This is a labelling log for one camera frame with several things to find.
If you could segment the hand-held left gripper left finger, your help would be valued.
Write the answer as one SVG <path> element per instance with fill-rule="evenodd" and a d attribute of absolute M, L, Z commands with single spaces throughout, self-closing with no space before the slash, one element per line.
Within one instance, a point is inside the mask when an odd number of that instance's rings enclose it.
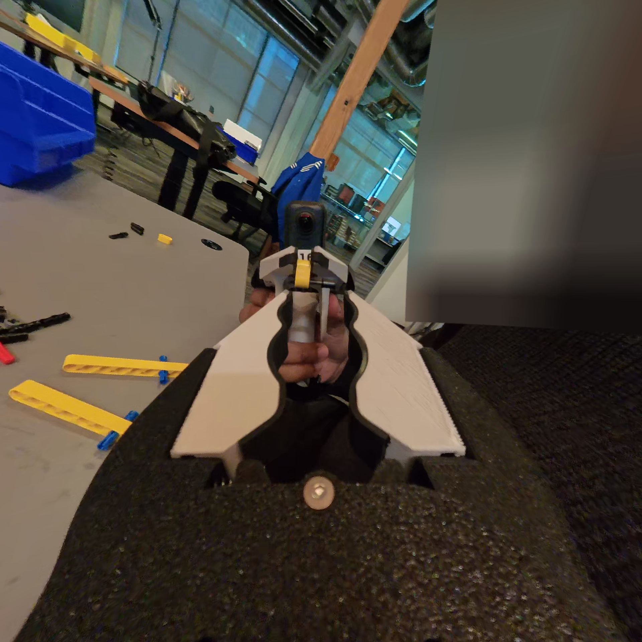
<path fill-rule="evenodd" d="M 273 419 L 281 402 L 281 385 L 269 365 L 271 341 L 283 328 L 279 308 L 288 294 L 240 324 L 216 346 L 179 434 L 172 458 L 218 458 L 229 477 L 243 459 L 240 442 Z"/>

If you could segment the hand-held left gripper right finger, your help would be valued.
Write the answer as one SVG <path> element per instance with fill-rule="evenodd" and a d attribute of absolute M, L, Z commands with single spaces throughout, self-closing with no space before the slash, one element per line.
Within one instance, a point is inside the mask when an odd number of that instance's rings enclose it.
<path fill-rule="evenodd" d="M 345 321 L 361 364 L 350 386 L 350 408 L 383 440 L 376 459 L 466 455 L 466 446 L 422 356 L 422 347 L 368 302 L 344 297 Z"/>

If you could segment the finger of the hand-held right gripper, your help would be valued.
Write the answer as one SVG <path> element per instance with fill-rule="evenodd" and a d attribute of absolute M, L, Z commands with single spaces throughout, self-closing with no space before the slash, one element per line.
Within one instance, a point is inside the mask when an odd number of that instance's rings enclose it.
<path fill-rule="evenodd" d="M 295 246 L 264 258 L 259 264 L 259 287 L 275 292 L 292 290 L 298 258 Z"/>
<path fill-rule="evenodd" d="M 326 251 L 312 251 L 312 290 L 345 293 L 350 285 L 349 267 Z"/>

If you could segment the person's right hand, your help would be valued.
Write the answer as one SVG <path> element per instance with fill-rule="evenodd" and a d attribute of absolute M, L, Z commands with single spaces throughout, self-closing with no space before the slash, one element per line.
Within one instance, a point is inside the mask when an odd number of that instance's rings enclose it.
<path fill-rule="evenodd" d="M 320 378 L 325 386 L 348 390 L 358 370 L 358 360 L 349 356 L 343 301 L 331 294 L 324 338 L 312 343 L 289 342 L 279 373 L 287 383 Z"/>

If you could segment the blue jacket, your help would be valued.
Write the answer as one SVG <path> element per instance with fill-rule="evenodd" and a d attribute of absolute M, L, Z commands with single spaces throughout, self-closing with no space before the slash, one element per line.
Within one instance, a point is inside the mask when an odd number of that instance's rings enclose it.
<path fill-rule="evenodd" d="M 285 248 L 285 210 L 291 202 L 317 202 L 325 172 L 325 160 L 307 152 L 279 175 L 271 194 L 276 198 L 279 248 Z"/>

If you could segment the black office chair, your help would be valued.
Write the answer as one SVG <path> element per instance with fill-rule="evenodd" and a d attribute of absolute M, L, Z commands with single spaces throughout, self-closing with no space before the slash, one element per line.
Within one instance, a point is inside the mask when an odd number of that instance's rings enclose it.
<path fill-rule="evenodd" d="M 277 198 L 260 185 L 255 185 L 251 191 L 242 188 L 240 184 L 217 181 L 212 187 L 213 197 L 227 205 L 222 222 L 236 221 L 237 229 L 227 238 L 241 243 L 262 230 L 278 241 Z"/>

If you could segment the white blue box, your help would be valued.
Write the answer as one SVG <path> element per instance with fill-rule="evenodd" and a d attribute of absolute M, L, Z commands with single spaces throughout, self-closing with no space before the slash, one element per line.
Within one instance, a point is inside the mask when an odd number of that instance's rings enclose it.
<path fill-rule="evenodd" d="M 223 125 L 223 132 L 235 146 L 236 156 L 254 165 L 261 151 L 262 139 L 229 119 Z"/>

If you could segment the yellow beam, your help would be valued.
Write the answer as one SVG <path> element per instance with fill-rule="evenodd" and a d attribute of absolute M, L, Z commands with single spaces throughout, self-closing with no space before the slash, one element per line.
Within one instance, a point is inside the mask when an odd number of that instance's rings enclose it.
<path fill-rule="evenodd" d="M 132 424 L 131 420 L 33 380 L 24 381 L 13 387 L 8 395 L 13 401 L 103 437 L 111 432 L 122 435 Z"/>
<path fill-rule="evenodd" d="M 85 373 L 110 376 L 135 376 L 158 378 L 160 372 L 167 372 L 172 379 L 188 367 L 187 363 L 163 360 L 130 359 L 121 357 L 70 354 L 63 362 L 62 370 L 67 373 Z"/>

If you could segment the wooden office desk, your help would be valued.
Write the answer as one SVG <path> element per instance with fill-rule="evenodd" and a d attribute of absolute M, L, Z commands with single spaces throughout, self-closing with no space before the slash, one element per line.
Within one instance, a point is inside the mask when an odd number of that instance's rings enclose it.
<path fill-rule="evenodd" d="M 186 176 L 188 159 L 197 158 L 198 141 L 191 139 L 171 124 L 152 121 L 146 117 L 138 101 L 128 94 L 126 88 L 128 78 L 117 69 L 86 59 L 76 49 L 60 46 L 5 11 L 1 11 L 1 29 L 18 36 L 28 44 L 27 53 L 30 57 L 35 58 L 35 48 L 38 48 L 41 50 L 41 58 L 47 64 L 52 63 L 55 58 L 72 62 L 76 72 L 88 78 L 92 89 L 94 110 L 98 109 L 101 96 L 106 96 L 120 105 L 122 110 L 128 111 L 131 115 L 134 114 L 139 120 L 139 125 L 142 126 L 142 132 L 148 138 L 160 140 L 172 147 L 173 155 L 158 196 L 158 204 L 171 211 L 174 210 Z"/>

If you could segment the wooden ceiling beam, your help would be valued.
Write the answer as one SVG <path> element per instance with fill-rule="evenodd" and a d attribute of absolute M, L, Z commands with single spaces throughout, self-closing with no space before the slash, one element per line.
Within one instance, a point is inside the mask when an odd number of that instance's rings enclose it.
<path fill-rule="evenodd" d="M 407 1 L 380 1 L 376 6 L 310 146 L 310 154 L 328 161 L 334 153 L 407 5 Z"/>

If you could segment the black bag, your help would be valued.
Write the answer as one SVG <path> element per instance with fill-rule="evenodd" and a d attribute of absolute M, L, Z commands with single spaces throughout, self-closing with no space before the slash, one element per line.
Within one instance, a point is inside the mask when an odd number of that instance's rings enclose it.
<path fill-rule="evenodd" d="M 236 158 L 236 146 L 222 125 L 194 108 L 175 100 L 148 82 L 139 82 L 137 95 L 142 113 L 152 121 L 166 123 L 198 142 L 197 163 L 222 166 Z"/>

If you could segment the pile of black red pins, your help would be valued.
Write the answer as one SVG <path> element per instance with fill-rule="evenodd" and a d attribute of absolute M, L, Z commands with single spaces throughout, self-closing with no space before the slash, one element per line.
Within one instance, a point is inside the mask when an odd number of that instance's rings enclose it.
<path fill-rule="evenodd" d="M 12 317 L 4 306 L 1 306 L 1 364 L 11 365 L 15 363 L 15 357 L 7 348 L 14 343 L 22 343 L 29 340 L 31 334 L 68 322 L 71 314 L 65 312 L 49 317 L 22 322 Z"/>

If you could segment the blue storage bin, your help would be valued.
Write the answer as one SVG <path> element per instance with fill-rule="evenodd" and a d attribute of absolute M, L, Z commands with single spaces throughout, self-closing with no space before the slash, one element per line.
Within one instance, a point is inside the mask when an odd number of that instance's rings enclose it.
<path fill-rule="evenodd" d="M 95 141 L 88 90 L 1 43 L 1 184 L 55 172 Z"/>

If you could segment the yellow plastic part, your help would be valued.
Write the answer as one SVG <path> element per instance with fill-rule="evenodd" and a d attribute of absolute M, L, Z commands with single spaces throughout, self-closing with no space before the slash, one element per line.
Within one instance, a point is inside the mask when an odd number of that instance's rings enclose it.
<path fill-rule="evenodd" d="M 56 46 L 82 56 L 94 64 L 101 64 L 101 56 L 92 51 L 89 47 L 68 36 L 50 25 L 40 15 L 27 13 L 25 16 L 26 25 L 40 36 L 50 40 Z"/>

